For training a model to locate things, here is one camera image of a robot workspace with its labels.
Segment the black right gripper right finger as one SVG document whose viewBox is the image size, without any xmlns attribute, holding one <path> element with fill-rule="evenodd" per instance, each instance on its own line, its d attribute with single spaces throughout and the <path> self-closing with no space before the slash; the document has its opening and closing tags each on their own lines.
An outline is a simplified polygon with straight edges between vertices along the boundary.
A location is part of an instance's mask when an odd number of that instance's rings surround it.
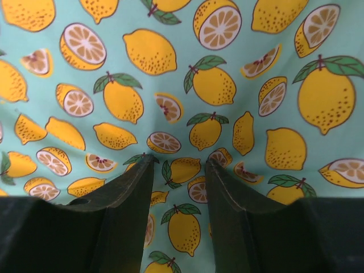
<svg viewBox="0 0 364 273">
<path fill-rule="evenodd" d="M 362 272 L 363 199 L 256 192 L 215 160 L 205 166 L 217 272 Z"/>
</svg>

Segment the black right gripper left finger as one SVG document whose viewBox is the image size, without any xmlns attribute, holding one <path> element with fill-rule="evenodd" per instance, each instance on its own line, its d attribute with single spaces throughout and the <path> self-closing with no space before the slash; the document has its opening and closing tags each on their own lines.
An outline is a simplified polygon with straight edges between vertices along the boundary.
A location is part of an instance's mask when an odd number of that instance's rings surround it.
<svg viewBox="0 0 364 273">
<path fill-rule="evenodd" d="M 154 181 L 152 155 L 95 191 L 54 205 L 1 198 L 2 272 L 139 272 Z"/>
</svg>

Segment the lemon print pet mattress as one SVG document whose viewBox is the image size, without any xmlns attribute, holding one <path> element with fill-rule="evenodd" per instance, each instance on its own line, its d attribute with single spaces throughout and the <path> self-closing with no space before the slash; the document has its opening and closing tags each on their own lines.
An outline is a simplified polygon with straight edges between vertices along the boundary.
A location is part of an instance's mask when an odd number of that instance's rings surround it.
<svg viewBox="0 0 364 273">
<path fill-rule="evenodd" d="M 139 272 L 216 272 L 204 165 L 363 196 L 362 1 L 2 1 L 1 197 L 65 205 L 156 161 Z"/>
</svg>

